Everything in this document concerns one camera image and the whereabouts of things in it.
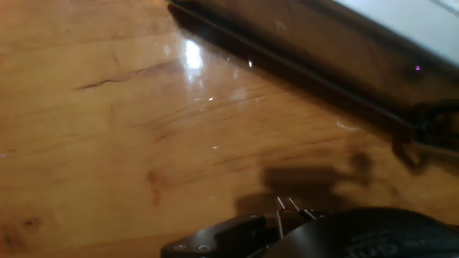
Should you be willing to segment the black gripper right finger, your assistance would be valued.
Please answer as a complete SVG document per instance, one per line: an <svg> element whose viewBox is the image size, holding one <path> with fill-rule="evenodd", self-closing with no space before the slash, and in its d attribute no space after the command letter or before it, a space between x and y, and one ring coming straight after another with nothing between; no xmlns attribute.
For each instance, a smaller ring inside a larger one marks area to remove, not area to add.
<svg viewBox="0 0 459 258"><path fill-rule="evenodd" d="M276 201L275 220L279 235L287 235L303 224L325 216L325 211L307 209L297 198L277 197Z"/></svg>

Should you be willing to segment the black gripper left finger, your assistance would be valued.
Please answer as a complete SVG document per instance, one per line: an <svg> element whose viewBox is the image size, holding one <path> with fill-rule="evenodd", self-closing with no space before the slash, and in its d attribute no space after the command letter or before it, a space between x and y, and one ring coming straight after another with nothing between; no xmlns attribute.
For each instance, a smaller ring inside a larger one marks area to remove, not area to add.
<svg viewBox="0 0 459 258"><path fill-rule="evenodd" d="M161 258L261 257L279 240L272 214L244 214L164 245Z"/></svg>

